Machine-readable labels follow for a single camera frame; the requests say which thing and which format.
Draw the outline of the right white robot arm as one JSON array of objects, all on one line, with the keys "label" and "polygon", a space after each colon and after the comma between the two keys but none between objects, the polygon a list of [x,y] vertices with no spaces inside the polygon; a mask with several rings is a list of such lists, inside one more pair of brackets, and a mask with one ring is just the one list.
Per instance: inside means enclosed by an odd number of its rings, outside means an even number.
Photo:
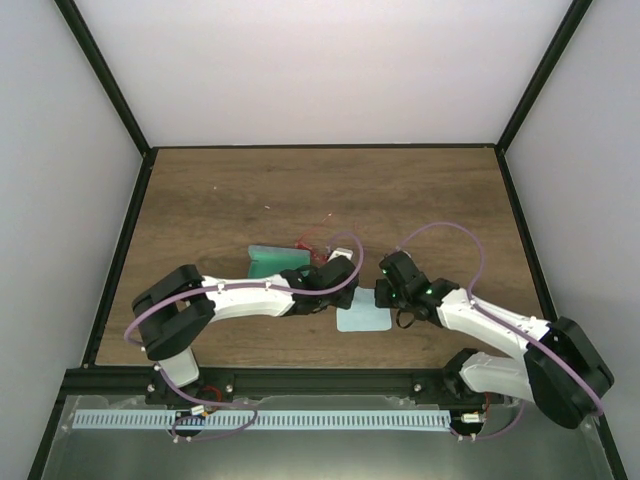
[{"label": "right white robot arm", "polygon": [[602,414],[602,398],[614,376],[577,322],[519,315],[449,280],[429,280],[404,251],[385,256],[379,268],[378,307],[464,333],[499,350],[494,356],[465,348],[446,364],[444,389],[451,400],[465,403],[477,393],[518,398],[568,429]]}]

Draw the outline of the red transparent sunglasses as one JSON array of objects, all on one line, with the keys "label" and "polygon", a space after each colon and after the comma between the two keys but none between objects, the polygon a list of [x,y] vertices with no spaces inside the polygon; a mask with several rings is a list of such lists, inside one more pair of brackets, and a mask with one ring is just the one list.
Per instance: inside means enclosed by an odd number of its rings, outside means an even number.
[{"label": "red transparent sunglasses", "polygon": [[338,222],[339,216],[334,212],[327,213],[321,220],[305,229],[294,240],[296,249],[309,253],[311,263],[315,266],[326,264],[336,250],[349,250],[351,259],[360,259],[356,230],[352,226]]}]

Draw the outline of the teal glasses case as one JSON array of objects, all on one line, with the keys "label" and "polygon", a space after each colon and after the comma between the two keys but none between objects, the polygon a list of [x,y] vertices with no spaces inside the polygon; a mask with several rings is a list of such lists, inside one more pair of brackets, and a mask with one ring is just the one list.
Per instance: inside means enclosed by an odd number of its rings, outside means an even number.
[{"label": "teal glasses case", "polygon": [[249,279],[269,277],[283,270],[295,270],[311,263],[311,253],[297,248],[250,245],[248,255],[250,265],[247,277]]}]

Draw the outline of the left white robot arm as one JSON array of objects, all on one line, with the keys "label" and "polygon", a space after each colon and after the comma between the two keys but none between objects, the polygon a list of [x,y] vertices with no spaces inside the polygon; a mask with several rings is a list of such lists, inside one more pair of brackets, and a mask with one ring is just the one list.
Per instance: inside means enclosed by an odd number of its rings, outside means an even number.
[{"label": "left white robot arm", "polygon": [[264,278],[220,279],[187,264],[156,282],[132,301],[135,319],[125,339],[136,342],[170,379],[169,391],[181,403],[196,402],[204,379],[192,343],[209,324],[250,316],[306,316],[329,307],[349,309],[358,286],[353,252],[334,250],[320,266],[285,269]]}]

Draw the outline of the light blue cleaning cloth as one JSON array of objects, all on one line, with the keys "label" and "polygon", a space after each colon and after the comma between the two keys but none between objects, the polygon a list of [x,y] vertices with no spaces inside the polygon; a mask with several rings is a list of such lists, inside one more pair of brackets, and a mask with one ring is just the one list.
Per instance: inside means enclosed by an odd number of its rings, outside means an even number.
[{"label": "light blue cleaning cloth", "polygon": [[351,307],[336,310],[336,327],[341,333],[388,331],[392,328],[391,312],[375,305],[373,289],[358,287]]}]

